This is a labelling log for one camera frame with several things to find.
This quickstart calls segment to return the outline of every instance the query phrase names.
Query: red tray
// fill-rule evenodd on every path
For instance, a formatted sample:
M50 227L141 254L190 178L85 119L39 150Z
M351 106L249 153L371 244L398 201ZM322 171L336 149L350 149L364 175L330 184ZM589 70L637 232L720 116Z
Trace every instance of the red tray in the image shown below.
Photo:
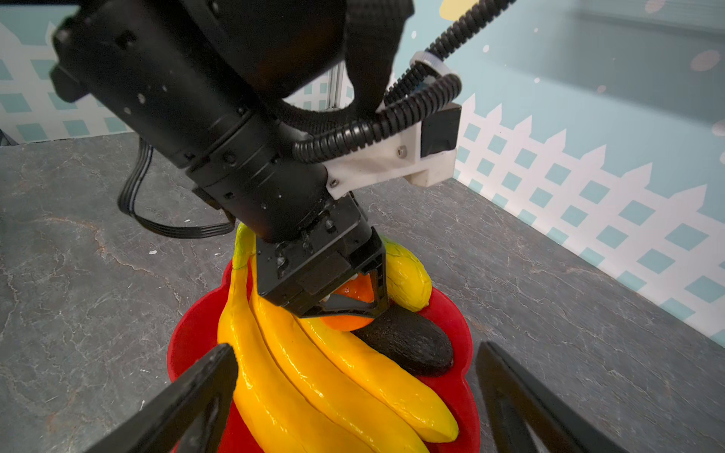
M175 381L197 360L217 345L217 325L229 295L231 262L224 271L222 286L209 292L181 318L176 326L166 364L171 381ZM481 448L479 413L465 374L473 359L471 332L458 307L441 291L433 288L429 305L419 312L436 323L453 345L453 368L437 378L419 377L432 388L453 413L460 434L450 444L426 444L431 453L478 453ZM263 453L232 404L224 430L220 453Z

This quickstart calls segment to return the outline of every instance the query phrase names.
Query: wall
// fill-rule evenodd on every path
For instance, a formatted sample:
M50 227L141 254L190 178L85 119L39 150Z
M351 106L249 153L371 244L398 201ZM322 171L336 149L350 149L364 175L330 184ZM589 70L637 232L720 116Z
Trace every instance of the wall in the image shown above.
M418 1L395 72L472 3ZM455 177L725 346L725 4L520 0L450 57Z
M58 24L75 7L0 6L0 130L16 143L100 136L131 129L93 96L69 104L54 92L49 71ZM305 109L326 108L327 74L288 101Z

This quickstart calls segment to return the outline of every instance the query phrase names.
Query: yellow shape on wall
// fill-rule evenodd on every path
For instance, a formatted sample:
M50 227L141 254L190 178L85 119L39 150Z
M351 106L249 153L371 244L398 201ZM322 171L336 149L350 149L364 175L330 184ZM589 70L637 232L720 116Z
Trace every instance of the yellow shape on wall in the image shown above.
M443 0L443 3L441 3L441 17L445 20L458 20L476 2L477 0Z

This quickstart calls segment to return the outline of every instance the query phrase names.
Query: white cable clip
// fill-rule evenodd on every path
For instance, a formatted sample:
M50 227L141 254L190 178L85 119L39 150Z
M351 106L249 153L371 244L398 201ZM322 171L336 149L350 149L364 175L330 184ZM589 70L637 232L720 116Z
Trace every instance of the white cable clip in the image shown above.
M453 73L453 71L451 71L451 69L446 66L440 58L436 57L430 52L416 52L413 55L413 58L410 59L410 66L413 66L417 62L423 63L425 66L430 67L432 70L437 72L440 77Z

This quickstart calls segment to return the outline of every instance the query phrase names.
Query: yellow fruit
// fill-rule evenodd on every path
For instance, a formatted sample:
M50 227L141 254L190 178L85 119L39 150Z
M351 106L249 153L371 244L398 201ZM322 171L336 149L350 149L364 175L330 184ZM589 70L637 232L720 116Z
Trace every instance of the yellow fruit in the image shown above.
M433 283L423 263L402 245L381 238L385 244L388 296L411 312L427 307Z
M239 366L234 403L249 431L267 453L370 453L361 440L310 406L277 367L247 301L250 256L254 269L254 234L240 225L217 340L234 349Z
M252 293L252 310L277 365L317 410L375 452L427 452L413 429L338 370L294 316Z
M319 318L298 322L340 371L402 417L424 441L452 442L458 437L458 424L436 392L395 362Z

